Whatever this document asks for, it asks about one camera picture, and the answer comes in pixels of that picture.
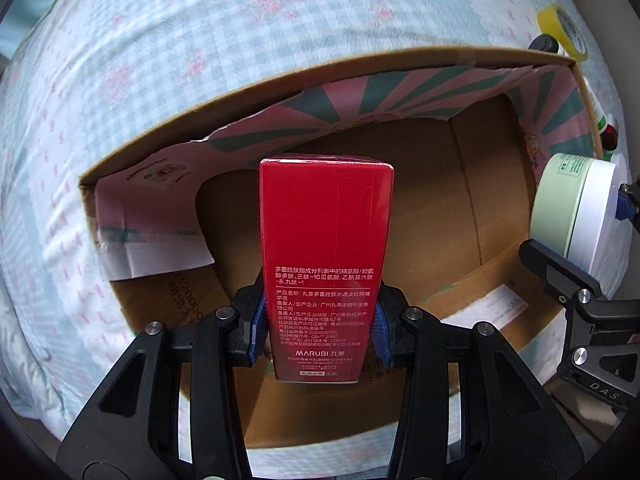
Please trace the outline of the pale green jar white lid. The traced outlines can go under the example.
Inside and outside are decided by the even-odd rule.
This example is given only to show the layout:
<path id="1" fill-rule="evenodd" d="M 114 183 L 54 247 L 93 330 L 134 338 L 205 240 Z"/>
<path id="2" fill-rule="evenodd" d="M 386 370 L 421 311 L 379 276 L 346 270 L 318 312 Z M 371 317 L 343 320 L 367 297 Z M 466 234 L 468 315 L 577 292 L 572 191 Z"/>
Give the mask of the pale green jar white lid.
<path id="1" fill-rule="evenodd" d="M 554 154 L 539 181 L 530 237 L 595 276 L 613 245 L 618 189 L 628 176 L 622 154 L 609 160 Z"/>

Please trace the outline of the white pill bottle green label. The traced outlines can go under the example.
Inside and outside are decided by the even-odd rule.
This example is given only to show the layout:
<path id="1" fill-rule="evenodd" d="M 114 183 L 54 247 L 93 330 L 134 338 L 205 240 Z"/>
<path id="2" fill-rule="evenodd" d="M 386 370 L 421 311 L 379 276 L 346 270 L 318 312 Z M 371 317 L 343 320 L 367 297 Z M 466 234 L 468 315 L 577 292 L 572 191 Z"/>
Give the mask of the white pill bottle green label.
<path id="1" fill-rule="evenodd" d="M 592 103 L 594 117 L 596 118 L 602 150 L 606 154 L 612 154 L 618 147 L 618 128 L 616 119 L 613 115 L 608 114 L 604 110 L 597 97 L 597 93 L 594 92 L 588 79 L 585 79 L 585 85 Z"/>

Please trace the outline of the yellow tape roll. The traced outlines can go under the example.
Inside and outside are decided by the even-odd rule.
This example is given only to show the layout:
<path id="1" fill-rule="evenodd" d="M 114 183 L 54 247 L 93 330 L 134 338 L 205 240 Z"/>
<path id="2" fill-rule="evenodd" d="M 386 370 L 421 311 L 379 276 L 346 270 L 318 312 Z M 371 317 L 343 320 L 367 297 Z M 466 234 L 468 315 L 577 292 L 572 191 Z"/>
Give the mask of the yellow tape roll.
<path id="1" fill-rule="evenodd" d="M 549 36 L 557 45 L 560 55 L 577 62 L 589 58 L 589 50 L 584 35 L 567 10 L 558 4 L 546 6 L 537 13 L 537 24 L 544 36 Z"/>

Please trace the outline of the cardboard box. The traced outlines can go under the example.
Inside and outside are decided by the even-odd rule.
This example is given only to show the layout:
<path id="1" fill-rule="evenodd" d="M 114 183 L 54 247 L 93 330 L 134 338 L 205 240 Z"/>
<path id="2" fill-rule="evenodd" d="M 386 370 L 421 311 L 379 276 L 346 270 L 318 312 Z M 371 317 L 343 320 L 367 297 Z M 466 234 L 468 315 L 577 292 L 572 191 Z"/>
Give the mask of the cardboard box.
<path id="1" fill-rule="evenodd" d="M 369 338 L 378 284 L 489 321 L 540 380 L 560 307 L 518 260 L 551 156 L 601 151 L 574 61 L 417 48 L 250 84 L 166 120 L 80 180 L 133 328 L 268 289 L 273 364 L 235 374 L 250 450 L 390 439 L 404 376 Z"/>

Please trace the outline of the red carton box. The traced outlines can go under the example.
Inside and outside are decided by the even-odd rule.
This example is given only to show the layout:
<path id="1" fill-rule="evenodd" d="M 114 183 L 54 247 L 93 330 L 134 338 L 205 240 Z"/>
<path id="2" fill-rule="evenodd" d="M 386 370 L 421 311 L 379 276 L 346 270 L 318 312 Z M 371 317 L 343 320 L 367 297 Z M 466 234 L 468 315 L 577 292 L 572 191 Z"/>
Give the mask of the red carton box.
<path id="1" fill-rule="evenodd" d="M 390 227 L 394 168 L 288 155 L 259 165 L 262 278 L 274 376 L 356 382 Z"/>

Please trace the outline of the white jar black lid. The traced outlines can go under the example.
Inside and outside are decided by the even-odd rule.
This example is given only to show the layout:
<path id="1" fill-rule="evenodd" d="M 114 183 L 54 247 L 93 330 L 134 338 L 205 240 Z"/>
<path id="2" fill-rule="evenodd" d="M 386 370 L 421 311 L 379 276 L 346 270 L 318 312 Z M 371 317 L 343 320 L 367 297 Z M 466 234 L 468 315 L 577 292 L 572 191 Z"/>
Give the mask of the white jar black lid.
<path id="1" fill-rule="evenodd" d="M 548 34 L 535 37 L 528 46 L 529 50 L 561 55 L 561 46 L 558 40 Z"/>

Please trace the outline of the light blue bed sheet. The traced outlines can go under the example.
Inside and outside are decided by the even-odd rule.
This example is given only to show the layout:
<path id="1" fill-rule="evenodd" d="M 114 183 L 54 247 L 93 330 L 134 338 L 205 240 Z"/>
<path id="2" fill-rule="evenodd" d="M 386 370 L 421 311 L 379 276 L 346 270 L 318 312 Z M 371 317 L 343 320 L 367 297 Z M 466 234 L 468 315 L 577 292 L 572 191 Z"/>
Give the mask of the light blue bed sheet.
<path id="1" fill-rule="evenodd" d="M 572 0 L 55 0 L 1 81 L 1 388 L 65 437 L 152 321 L 194 324 L 262 266 L 258 166 L 395 170 L 383 278 L 498 325 L 541 382 L 561 308 L 518 261 L 542 170 L 600 153 L 600 52 L 529 50 Z"/>

